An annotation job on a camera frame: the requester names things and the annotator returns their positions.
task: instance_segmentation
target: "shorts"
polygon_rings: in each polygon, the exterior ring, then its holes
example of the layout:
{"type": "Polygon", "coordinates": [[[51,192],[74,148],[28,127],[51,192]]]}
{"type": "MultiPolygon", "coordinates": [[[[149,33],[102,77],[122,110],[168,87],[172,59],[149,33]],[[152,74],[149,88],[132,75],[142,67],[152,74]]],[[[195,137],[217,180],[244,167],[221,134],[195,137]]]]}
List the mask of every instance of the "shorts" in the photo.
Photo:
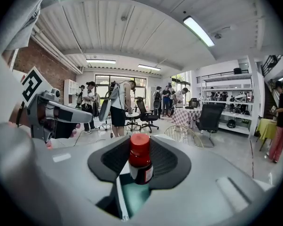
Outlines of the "shorts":
{"type": "Polygon", "coordinates": [[[125,110],[112,106],[110,107],[110,113],[111,113],[112,125],[114,125],[115,127],[125,126],[125,120],[126,120],[125,110]]]}

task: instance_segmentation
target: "table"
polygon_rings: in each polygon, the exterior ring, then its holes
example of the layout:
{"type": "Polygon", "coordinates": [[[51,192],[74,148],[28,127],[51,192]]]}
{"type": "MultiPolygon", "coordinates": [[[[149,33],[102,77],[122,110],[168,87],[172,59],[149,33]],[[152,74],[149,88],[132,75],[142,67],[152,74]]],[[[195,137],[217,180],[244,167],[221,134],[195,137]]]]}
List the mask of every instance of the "table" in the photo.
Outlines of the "table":
{"type": "Polygon", "coordinates": [[[126,126],[131,126],[130,131],[133,131],[133,126],[140,126],[137,122],[135,122],[135,117],[139,116],[137,112],[133,112],[129,114],[126,112],[126,118],[130,121],[126,124],[126,126]]]}
{"type": "Polygon", "coordinates": [[[263,148],[267,139],[273,139],[276,134],[276,122],[270,119],[262,118],[259,122],[259,126],[256,131],[259,131],[260,137],[258,139],[263,140],[263,144],[260,147],[260,151],[263,148]]]}
{"type": "Polygon", "coordinates": [[[193,119],[195,117],[200,117],[200,115],[200,109],[175,108],[171,123],[179,126],[190,127],[193,119]]]}

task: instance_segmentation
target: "yellow table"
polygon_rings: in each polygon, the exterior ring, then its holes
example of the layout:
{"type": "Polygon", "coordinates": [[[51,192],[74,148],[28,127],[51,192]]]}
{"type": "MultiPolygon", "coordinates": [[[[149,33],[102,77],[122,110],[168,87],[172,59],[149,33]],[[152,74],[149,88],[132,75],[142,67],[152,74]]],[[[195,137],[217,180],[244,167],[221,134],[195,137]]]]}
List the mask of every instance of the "yellow table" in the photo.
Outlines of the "yellow table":
{"type": "Polygon", "coordinates": [[[276,134],[276,122],[269,119],[262,118],[259,122],[259,126],[256,131],[260,133],[260,139],[263,140],[263,144],[259,150],[263,148],[263,145],[267,139],[273,139],[276,134]]]}

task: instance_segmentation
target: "bottle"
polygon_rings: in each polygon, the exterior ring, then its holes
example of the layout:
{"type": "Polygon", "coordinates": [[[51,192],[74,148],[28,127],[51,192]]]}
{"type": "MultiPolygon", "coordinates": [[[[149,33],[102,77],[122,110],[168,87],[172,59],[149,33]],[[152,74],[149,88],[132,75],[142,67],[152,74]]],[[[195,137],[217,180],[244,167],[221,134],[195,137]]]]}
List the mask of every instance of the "bottle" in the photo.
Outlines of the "bottle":
{"type": "Polygon", "coordinates": [[[153,176],[150,160],[150,137],[147,134],[133,134],[130,138],[130,175],[139,185],[147,184],[153,176]]]}

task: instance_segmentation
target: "wire chair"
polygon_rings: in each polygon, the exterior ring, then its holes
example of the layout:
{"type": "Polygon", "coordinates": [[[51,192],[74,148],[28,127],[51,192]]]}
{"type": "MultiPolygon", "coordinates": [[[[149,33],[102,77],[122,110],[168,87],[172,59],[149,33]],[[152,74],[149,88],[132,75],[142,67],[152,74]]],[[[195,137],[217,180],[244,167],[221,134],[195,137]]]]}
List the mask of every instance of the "wire chair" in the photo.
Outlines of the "wire chair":
{"type": "Polygon", "coordinates": [[[186,126],[170,126],[165,130],[165,135],[172,138],[174,141],[204,148],[202,141],[196,135],[196,133],[191,128],[188,128],[186,126]]]}

